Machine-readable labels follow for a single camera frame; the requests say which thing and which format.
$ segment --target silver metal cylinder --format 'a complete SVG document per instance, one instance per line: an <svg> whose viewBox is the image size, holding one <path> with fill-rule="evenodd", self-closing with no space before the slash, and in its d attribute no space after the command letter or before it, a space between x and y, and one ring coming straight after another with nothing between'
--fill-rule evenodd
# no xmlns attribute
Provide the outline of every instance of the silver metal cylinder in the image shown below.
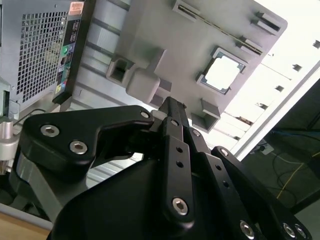
<svg viewBox="0 0 320 240"><path fill-rule="evenodd" d="M19 138L14 135L14 123L7 117L0 118L0 175L7 172L15 158Z"/></svg>

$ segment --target usb port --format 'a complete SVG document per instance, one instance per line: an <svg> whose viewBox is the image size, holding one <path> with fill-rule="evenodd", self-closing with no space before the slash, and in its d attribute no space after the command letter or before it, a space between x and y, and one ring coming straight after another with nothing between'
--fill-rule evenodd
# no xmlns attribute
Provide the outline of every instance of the usb port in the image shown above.
<svg viewBox="0 0 320 240"><path fill-rule="evenodd" d="M77 36L77 34L74 33L74 34L73 34L73 37L72 37L72 42L75 42L75 41L76 41L76 36Z"/></svg>
<svg viewBox="0 0 320 240"><path fill-rule="evenodd" d="M75 23L75 30L77 31L78 28L79 28L79 22L77 21L77 22Z"/></svg>

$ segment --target computer tower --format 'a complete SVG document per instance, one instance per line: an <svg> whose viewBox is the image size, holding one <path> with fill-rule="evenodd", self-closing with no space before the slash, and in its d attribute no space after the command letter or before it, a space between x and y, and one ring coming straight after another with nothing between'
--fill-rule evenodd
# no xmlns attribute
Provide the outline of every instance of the computer tower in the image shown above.
<svg viewBox="0 0 320 240"><path fill-rule="evenodd" d="M0 116L61 94L69 77L84 2L0 0Z"/></svg>

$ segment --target cable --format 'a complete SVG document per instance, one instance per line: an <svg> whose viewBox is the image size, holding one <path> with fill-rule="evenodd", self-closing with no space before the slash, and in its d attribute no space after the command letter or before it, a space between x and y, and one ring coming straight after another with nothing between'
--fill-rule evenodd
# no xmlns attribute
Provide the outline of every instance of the cable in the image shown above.
<svg viewBox="0 0 320 240"><path fill-rule="evenodd" d="M320 154L320 151L317 152L316 154L313 154L312 157L314 158L315 156L318 156Z"/></svg>
<svg viewBox="0 0 320 240"><path fill-rule="evenodd" d="M267 189L281 190L281 188L279 188L279 187L272 187L272 186L264 186L264 187L267 188ZM285 192L287 192L287 193L292 195L293 201L294 201L292 206L295 206L297 204L297 202L298 202L296 195L292 191L287 190L287 189L284 189L283 191L285 191Z"/></svg>
<svg viewBox="0 0 320 240"><path fill-rule="evenodd" d="M270 152L272 155L275 155L276 157L278 157L279 159L281 159L282 161L288 163L288 164L301 164L301 162L297 162L297 161L288 161L285 160L284 158L280 157L279 155L282 154L283 152L279 153L279 154L275 154L274 152Z"/></svg>
<svg viewBox="0 0 320 240"><path fill-rule="evenodd" d="M309 135L304 135L304 134L299 134L299 133L287 133L287 132L274 131L274 130L272 130L271 132L272 132L272 133L275 133L275 134L286 135L286 136L301 136L301 137L306 137L306 138L313 139L313 140L316 140L316 141L320 142L320 139L315 138L315 137L313 137L313 136L309 136Z"/></svg>
<svg viewBox="0 0 320 240"><path fill-rule="evenodd" d="M281 189L281 191L279 192L278 196L276 197L276 199L279 199L282 192L284 191L284 189L286 188L286 186L288 185L288 183L291 181L291 179L294 177L294 175L296 174L296 172L299 171L299 169L305 165L304 163L301 163L301 165L291 174L291 176L289 177L289 179L286 181L286 183L284 184L283 188Z"/></svg>
<svg viewBox="0 0 320 240"><path fill-rule="evenodd" d="M306 170L306 169L309 169L309 168L306 166L305 168L299 169L299 171L303 171L303 170ZM278 175L278 178L276 179L276 183L278 184L278 186L279 186L280 188L283 188L283 186L285 185L284 182L282 182L281 177L282 177L283 175L286 175L286 174L289 174L289 173L293 173L294 171L295 171L295 170L285 171L285 172L281 173L280 175Z"/></svg>

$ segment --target sticker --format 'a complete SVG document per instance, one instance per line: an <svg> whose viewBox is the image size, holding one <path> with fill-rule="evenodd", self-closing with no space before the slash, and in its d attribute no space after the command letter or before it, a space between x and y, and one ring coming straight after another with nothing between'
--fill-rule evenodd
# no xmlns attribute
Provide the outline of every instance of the sticker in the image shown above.
<svg viewBox="0 0 320 240"><path fill-rule="evenodd" d="M73 1L70 4L69 15L81 15L82 10L84 9L84 2L81 1Z"/></svg>
<svg viewBox="0 0 320 240"><path fill-rule="evenodd" d="M61 84L59 84L58 86L56 86L56 89L55 89L55 94L57 94L58 92L61 91Z"/></svg>

